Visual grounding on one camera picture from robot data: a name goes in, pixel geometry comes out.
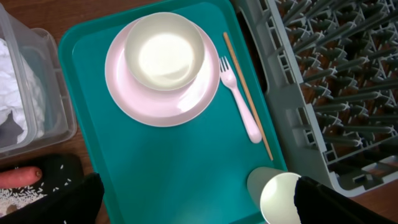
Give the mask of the orange carrot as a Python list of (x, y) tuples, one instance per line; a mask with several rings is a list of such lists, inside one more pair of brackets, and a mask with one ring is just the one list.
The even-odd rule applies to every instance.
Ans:
[(38, 167), (28, 166), (1, 172), (1, 188), (14, 189), (38, 182), (42, 171)]

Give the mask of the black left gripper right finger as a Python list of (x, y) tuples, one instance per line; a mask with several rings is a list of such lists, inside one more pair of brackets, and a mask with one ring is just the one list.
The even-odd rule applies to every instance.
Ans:
[(296, 182), (294, 205), (302, 224), (395, 224), (306, 176)]

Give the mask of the white napkin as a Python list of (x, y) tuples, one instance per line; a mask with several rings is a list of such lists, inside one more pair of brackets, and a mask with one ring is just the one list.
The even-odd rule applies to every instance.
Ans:
[[(26, 59), (22, 60), (25, 75), (31, 87), (32, 104), (36, 115), (37, 137), (45, 132), (45, 99), (41, 81), (30, 68)], [(28, 132), (24, 106), (16, 79), (16, 74), (9, 53), (9, 48), (4, 39), (1, 39), (1, 137), (10, 134), (8, 139), (2, 139), (1, 144), (7, 146), (11, 140), (22, 142)]]

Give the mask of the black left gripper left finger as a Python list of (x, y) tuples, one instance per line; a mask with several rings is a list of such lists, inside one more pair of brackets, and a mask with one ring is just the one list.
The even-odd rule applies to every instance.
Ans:
[(94, 223), (104, 186), (98, 173), (1, 218), (1, 224)]

